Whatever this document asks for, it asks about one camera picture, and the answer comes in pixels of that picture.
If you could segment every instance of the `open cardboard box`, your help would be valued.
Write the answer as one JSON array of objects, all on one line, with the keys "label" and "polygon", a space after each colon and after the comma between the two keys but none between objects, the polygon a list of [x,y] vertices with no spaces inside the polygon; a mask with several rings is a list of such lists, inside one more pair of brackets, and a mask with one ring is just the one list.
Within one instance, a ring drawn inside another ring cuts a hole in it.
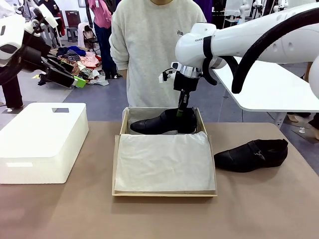
[{"label": "open cardboard box", "polygon": [[195,108],[195,114],[197,118],[197,132],[203,131],[209,141],[210,152],[213,163],[214,170],[214,181],[215,181],[215,190],[211,191],[178,191],[178,192],[124,192],[115,190],[115,180],[116,180],[116,170],[117,170],[117,161],[118,161],[118,150],[119,142],[122,134],[136,134],[130,130],[130,124],[135,122],[136,117],[141,117],[141,112],[146,111],[147,115],[143,115],[141,119],[150,119],[160,115],[167,108],[125,108],[123,111],[123,122],[120,131],[120,135],[115,136],[115,148],[114,148],[114,158],[113,158],[113,182],[112,182],[112,195],[113,196],[140,196],[140,197],[216,197],[217,196],[217,182],[216,182],[216,172],[215,172],[215,162],[214,154],[211,146],[210,136],[207,134],[203,119],[200,115],[198,108]]}]

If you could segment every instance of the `person in pink shirt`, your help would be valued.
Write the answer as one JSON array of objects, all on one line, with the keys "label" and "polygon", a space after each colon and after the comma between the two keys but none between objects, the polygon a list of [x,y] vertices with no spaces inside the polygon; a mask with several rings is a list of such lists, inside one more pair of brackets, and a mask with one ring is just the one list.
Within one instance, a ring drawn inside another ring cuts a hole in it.
[{"label": "person in pink shirt", "polygon": [[107,79],[113,79],[117,75],[117,71],[116,64],[111,57],[111,46],[109,43],[109,38],[112,33],[112,14],[103,0],[88,0],[88,3],[95,15],[94,29],[99,41],[102,69]]}]

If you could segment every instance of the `sweatshirt logo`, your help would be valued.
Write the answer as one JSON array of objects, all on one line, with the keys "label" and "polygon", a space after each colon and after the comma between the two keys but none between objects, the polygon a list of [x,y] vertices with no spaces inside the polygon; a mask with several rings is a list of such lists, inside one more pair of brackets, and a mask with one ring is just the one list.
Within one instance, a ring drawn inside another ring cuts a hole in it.
[{"label": "sweatshirt logo", "polygon": [[184,36],[184,33],[182,31],[180,31],[180,30],[177,30],[177,35],[178,36]]}]

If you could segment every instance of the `stool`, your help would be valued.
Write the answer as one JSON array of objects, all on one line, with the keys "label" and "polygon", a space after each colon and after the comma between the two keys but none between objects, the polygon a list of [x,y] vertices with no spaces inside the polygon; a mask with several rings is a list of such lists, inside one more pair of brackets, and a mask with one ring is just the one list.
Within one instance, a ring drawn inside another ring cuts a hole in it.
[{"label": "stool", "polygon": [[75,32],[77,32],[77,35],[79,35],[78,29],[76,27],[69,27],[68,29],[66,29],[68,41],[71,40],[72,42],[76,42],[78,40],[78,36],[75,34]]}]

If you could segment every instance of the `pile of clothes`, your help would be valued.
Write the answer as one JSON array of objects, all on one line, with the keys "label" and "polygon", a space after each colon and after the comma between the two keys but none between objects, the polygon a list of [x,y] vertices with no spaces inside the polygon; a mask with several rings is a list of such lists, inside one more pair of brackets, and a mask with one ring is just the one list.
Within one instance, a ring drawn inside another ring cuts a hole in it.
[{"label": "pile of clothes", "polygon": [[87,81],[88,84],[108,85],[102,70],[98,71],[101,65],[101,57],[87,51],[86,48],[70,46],[60,47],[53,51],[68,68],[73,68],[71,74]]}]

